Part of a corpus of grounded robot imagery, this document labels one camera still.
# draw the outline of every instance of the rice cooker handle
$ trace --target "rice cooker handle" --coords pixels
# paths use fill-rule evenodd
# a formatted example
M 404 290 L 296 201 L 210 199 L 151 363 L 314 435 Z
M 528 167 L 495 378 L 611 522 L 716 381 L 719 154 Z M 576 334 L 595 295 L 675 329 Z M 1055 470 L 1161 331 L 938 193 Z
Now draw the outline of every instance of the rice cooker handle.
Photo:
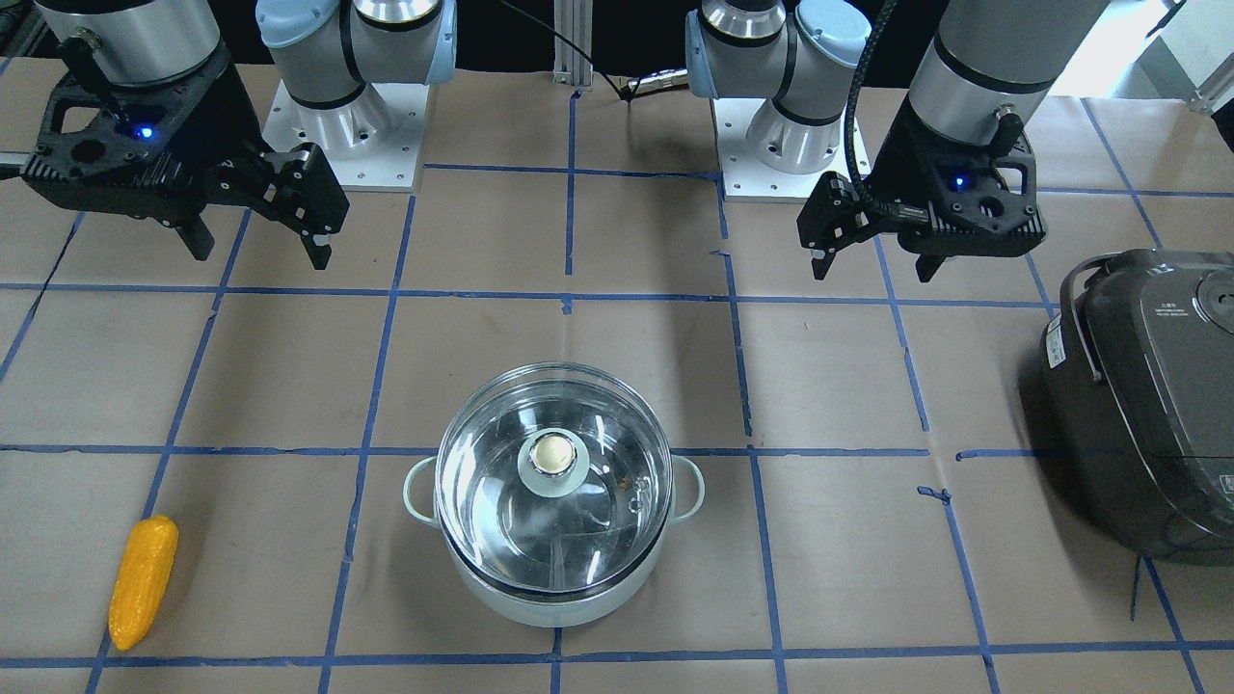
M 681 514 L 680 516 L 673 516 L 671 519 L 669 519 L 669 524 L 679 524 L 679 522 L 689 519 L 690 516 L 697 514 L 698 509 L 702 508 L 702 500 L 707 495 L 707 483 L 705 483 L 702 480 L 702 470 L 700 470 L 698 466 L 696 466 L 694 463 L 694 461 L 691 461 L 690 458 L 682 458 L 681 456 L 673 456 L 673 464 L 675 464 L 675 466 L 685 466 L 685 467 L 690 468 L 690 472 L 694 473 L 694 475 L 695 475 L 695 483 L 698 485 L 698 495 L 695 499 L 695 505 L 689 511 Z M 676 501 L 676 493 L 677 493 L 676 487 L 674 487 L 673 488 L 674 506 L 676 505 L 675 504 L 675 501 Z
M 432 516 L 426 516 L 424 514 L 416 510 L 416 506 L 411 503 L 411 483 L 416 479 L 416 475 L 424 470 L 424 468 L 436 468 L 437 457 L 424 458 L 416 463 L 411 472 L 407 473 L 407 479 L 402 483 L 402 505 L 407 506 L 407 512 L 411 517 L 418 520 L 420 522 L 429 527 L 442 527 L 442 524 Z
M 1080 263 L 1076 269 L 1067 274 L 1066 279 L 1062 280 L 1062 288 L 1059 290 L 1059 303 L 1062 309 L 1062 320 L 1071 324 L 1076 330 L 1076 336 L 1080 340 L 1080 347 L 1083 349 L 1085 359 L 1088 361 L 1088 370 L 1092 372 L 1092 382 L 1101 383 L 1104 380 L 1101 369 L 1097 368 L 1097 359 L 1092 356 L 1092 347 L 1088 346 L 1088 340 L 1085 337 L 1085 331 L 1080 326 L 1080 316 L 1076 314 L 1076 305 L 1074 298 L 1076 278 L 1080 273 L 1091 270 L 1093 268 L 1099 268 L 1106 264 L 1111 258 L 1116 258 L 1118 253 L 1108 253 L 1106 256 L 1097 256 L 1096 258 L 1088 258 L 1087 261 Z

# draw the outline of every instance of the lid knob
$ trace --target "lid knob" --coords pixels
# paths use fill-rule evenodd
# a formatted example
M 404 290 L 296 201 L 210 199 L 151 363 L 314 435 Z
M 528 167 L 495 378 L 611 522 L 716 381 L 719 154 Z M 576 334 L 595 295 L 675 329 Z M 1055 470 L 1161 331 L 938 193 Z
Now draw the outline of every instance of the lid knob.
M 532 464 L 538 472 L 559 475 L 574 464 L 578 451 L 574 443 L 560 433 L 547 433 L 532 446 Z

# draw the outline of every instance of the metal frame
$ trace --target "metal frame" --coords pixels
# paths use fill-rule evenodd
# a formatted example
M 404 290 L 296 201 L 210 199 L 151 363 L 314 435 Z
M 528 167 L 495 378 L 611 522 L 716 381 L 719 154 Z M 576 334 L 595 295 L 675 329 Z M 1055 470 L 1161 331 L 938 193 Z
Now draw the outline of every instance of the metal frame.
M 592 0 L 553 0 L 553 23 L 558 33 L 591 53 Z M 591 89 L 591 64 L 560 38 L 553 40 L 553 80 Z

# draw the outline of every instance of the metal mounting plate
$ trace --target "metal mounting plate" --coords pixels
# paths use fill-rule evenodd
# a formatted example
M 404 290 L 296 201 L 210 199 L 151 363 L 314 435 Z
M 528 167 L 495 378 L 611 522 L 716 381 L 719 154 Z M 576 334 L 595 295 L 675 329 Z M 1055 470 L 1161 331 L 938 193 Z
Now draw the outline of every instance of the metal mounting plate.
M 760 162 L 754 156 L 754 149 L 745 142 L 745 131 L 763 101 L 764 99 L 712 101 L 716 115 L 716 147 L 719 151 L 721 169 L 724 172 L 724 196 L 743 203 L 805 203 L 823 172 L 812 174 L 777 172 Z M 854 147 L 858 170 L 863 175 L 869 174 L 870 159 L 865 153 L 860 123 L 856 126 Z M 848 178 L 843 147 L 823 170 L 837 172 Z
M 429 88 L 423 84 L 374 84 L 378 94 L 385 99 L 392 110 L 392 120 L 399 127 L 380 147 L 360 157 L 333 157 L 325 149 L 329 167 L 343 190 L 408 191 L 416 186 L 420 174 L 424 122 L 428 120 Z M 296 133 L 300 131 L 295 121 L 295 109 L 286 86 L 279 83 L 274 95 L 265 128 L 262 131 L 265 141 L 279 152 L 288 152 L 302 144 Z

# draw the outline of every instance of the pot handle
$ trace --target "pot handle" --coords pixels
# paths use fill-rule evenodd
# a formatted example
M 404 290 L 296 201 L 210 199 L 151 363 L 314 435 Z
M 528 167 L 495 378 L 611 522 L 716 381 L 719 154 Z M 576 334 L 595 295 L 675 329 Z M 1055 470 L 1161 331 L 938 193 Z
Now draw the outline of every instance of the pot handle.
M 411 483 L 416 479 L 416 475 L 424 470 L 424 468 L 437 463 L 437 457 L 424 458 L 415 466 L 412 466 L 411 472 L 407 473 L 407 479 L 402 483 L 402 505 L 407 506 L 407 512 L 411 517 L 418 520 L 420 522 L 427 525 L 428 527 L 442 527 L 442 524 L 437 522 L 437 519 L 432 516 L 426 516 L 424 514 L 416 510 L 416 506 L 411 503 Z
M 684 514 L 681 514 L 679 516 L 670 517 L 669 519 L 669 524 L 670 525 L 679 524 L 679 522 L 689 519 L 690 516 L 697 514 L 698 509 L 702 508 L 702 500 L 703 500 L 703 498 L 707 495 L 707 483 L 702 480 L 702 470 L 698 469 L 698 466 L 696 466 L 694 463 L 694 461 L 691 461 L 690 458 L 681 457 L 681 456 L 673 456 L 673 464 L 675 464 L 675 466 L 685 466 L 685 467 L 690 468 L 690 472 L 694 473 L 694 475 L 695 475 L 695 482 L 698 484 L 698 498 L 695 499 L 695 505 L 689 511 L 686 511 L 686 512 L 684 512 Z

